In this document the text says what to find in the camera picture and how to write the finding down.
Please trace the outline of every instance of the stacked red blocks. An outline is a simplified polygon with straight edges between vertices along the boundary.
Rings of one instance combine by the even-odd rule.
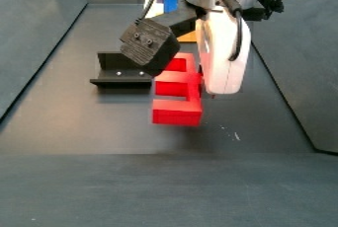
[[[154,123],[199,126],[202,117],[201,74],[195,71],[194,56],[178,53],[163,73],[155,78],[159,96],[183,100],[154,99]]]

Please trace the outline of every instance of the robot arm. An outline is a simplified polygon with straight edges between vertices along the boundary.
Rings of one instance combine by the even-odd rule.
[[[175,37],[181,34],[181,24],[187,21],[197,29],[199,63],[207,92],[238,92],[252,43],[242,11],[250,10],[257,1],[185,0],[185,7],[177,12],[138,20],[122,35],[122,53],[146,72],[159,75],[179,51]]]

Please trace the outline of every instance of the red block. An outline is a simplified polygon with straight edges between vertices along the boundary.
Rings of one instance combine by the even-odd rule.
[[[194,56],[190,53],[178,53],[155,78],[155,93],[159,96],[183,97],[183,100],[154,99],[154,123],[199,126],[199,85],[201,75],[195,71]]]

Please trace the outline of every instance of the gray table surface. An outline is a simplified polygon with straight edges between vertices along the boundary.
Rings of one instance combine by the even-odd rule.
[[[89,6],[0,124],[0,225],[337,226],[337,157],[313,152],[254,51],[199,127],[151,123],[153,90],[89,83],[139,11]]]

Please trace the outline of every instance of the black plastic holder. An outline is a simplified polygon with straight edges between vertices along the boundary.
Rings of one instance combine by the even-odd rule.
[[[101,73],[90,82],[98,87],[142,87],[153,86],[153,76],[121,52],[98,52]]]

